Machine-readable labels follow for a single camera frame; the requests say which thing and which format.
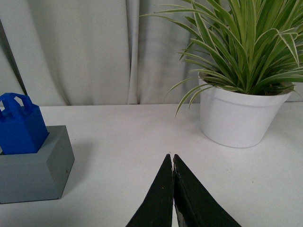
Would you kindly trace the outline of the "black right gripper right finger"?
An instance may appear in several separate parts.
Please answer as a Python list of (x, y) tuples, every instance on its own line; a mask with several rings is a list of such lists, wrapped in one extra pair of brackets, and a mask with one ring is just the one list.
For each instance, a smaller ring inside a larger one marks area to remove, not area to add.
[(180, 227), (239, 227), (201, 184), (184, 161), (175, 155), (174, 202)]

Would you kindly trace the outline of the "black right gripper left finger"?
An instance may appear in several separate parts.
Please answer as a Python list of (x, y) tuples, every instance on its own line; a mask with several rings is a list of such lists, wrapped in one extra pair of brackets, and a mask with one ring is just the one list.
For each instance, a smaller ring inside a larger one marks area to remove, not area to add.
[(128, 227), (170, 227), (174, 196), (174, 172), (167, 154), (142, 204), (128, 222)]

